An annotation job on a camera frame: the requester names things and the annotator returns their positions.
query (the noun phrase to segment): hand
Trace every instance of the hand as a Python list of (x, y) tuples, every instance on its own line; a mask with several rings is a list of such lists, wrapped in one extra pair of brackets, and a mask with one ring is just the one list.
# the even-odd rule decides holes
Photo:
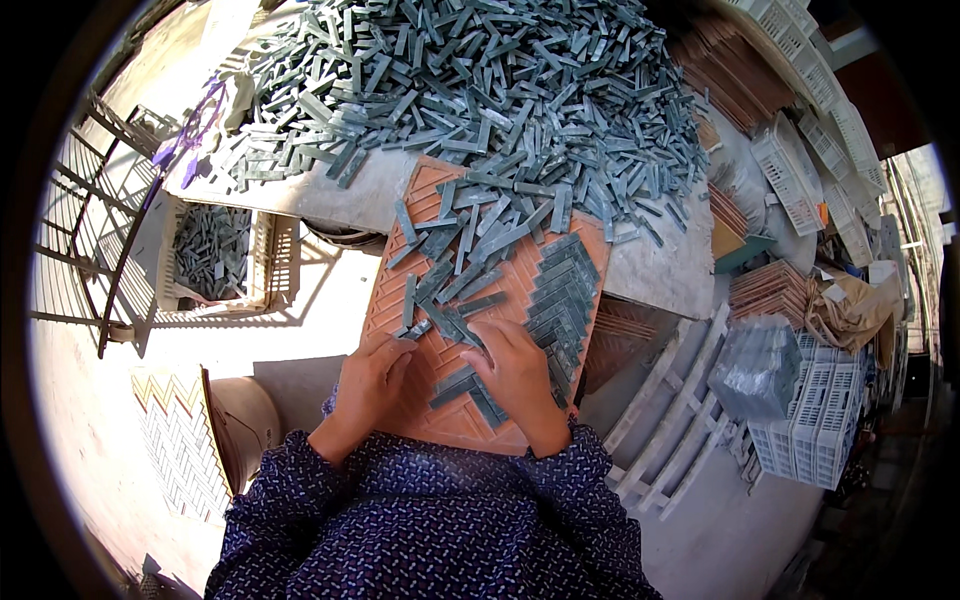
[(344, 360), (337, 405), (307, 437), (311, 447), (330, 464), (340, 466), (396, 405), (411, 352), (416, 349), (413, 340), (398, 340), (389, 333), (367, 338)]
[(516, 422), (537, 458), (552, 456), (572, 441), (566, 414), (550, 394), (546, 354), (522, 326), (494, 320), (469, 324), (487, 347), (461, 352), (490, 390), (493, 399)]

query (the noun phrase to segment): finger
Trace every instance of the finger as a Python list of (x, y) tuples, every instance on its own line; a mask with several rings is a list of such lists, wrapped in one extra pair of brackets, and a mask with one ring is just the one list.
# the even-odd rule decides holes
[(394, 339), (394, 336), (390, 335), (386, 331), (376, 331), (367, 336), (365, 340), (360, 342), (360, 346), (357, 347), (357, 350), (353, 353), (353, 356), (370, 356), (378, 348)]
[(378, 373), (386, 374), (396, 360), (407, 352), (417, 349), (417, 342), (413, 340), (398, 340), (393, 336), (377, 348), (371, 355), (371, 368)]
[(473, 367), (473, 370), (480, 375), (484, 383), (493, 381), (493, 370), (490, 365), (490, 359), (480, 349), (470, 349), (460, 352), (460, 358), (467, 361), (467, 364)]
[(490, 358), (493, 359), (494, 366), (500, 361), (509, 359), (513, 352), (513, 345), (495, 324), (491, 322), (474, 321), (467, 325), (467, 329), (477, 334), (477, 337), (483, 342), (484, 347), (487, 348), (487, 352), (490, 353)]
[(497, 319), (491, 321), (502, 333), (507, 341), (510, 342), (515, 348), (536, 348), (537, 345), (534, 343), (533, 338), (530, 337), (530, 332), (527, 331), (527, 328), (519, 323), (514, 323), (513, 321), (505, 321), (503, 319)]
[(395, 397), (400, 392), (400, 386), (403, 384), (403, 377), (407, 374), (407, 365), (413, 360), (413, 354), (406, 352), (397, 358), (390, 371), (387, 373), (387, 395)]

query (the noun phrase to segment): navy patterned blouse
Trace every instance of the navy patterned blouse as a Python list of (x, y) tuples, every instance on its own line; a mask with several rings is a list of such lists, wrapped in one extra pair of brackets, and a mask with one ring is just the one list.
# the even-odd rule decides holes
[(660, 598), (610, 455), (571, 431), (539, 460), (374, 432), (342, 471), (294, 431), (227, 510), (205, 597)]

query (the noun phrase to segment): person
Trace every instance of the person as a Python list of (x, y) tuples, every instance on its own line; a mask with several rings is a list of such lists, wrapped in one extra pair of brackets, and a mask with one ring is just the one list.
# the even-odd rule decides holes
[(469, 329), (486, 352), (461, 356), (526, 455), (374, 431), (418, 346), (371, 335), (344, 360), (329, 416), (264, 452), (233, 498), (206, 598), (661, 598), (640, 565), (639, 524), (604, 483), (611, 457), (557, 407), (543, 351), (518, 324)]

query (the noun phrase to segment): sleeve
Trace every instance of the sleeve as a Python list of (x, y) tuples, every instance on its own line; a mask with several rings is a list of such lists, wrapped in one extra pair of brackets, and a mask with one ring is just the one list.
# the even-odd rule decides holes
[(600, 597), (661, 599), (640, 564), (640, 524), (627, 518), (604, 481), (610, 454), (590, 427), (575, 425), (570, 433), (573, 442), (560, 453), (537, 459), (528, 448), (517, 464), (552, 509), (558, 533), (579, 555)]
[(347, 486), (306, 436), (292, 431), (282, 446), (264, 452), (250, 490), (233, 498), (204, 598), (285, 597), (287, 581)]

